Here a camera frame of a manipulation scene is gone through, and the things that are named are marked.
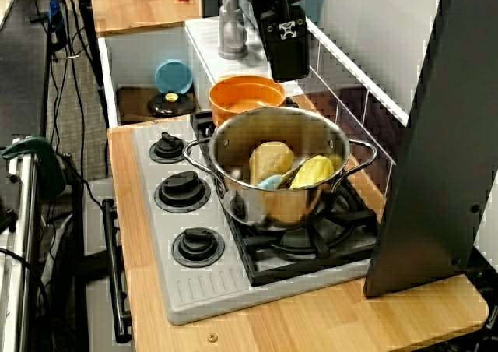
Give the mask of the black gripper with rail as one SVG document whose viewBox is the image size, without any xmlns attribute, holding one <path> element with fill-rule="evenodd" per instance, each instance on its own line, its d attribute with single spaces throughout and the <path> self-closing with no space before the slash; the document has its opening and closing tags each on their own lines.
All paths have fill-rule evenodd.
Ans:
<svg viewBox="0 0 498 352">
<path fill-rule="evenodd" d="M 272 78 L 278 83 L 304 79 L 310 70 L 308 39 L 298 38 L 307 32 L 306 14 L 298 1 L 268 0 L 259 15 L 261 39 L 268 46 Z"/>
</svg>

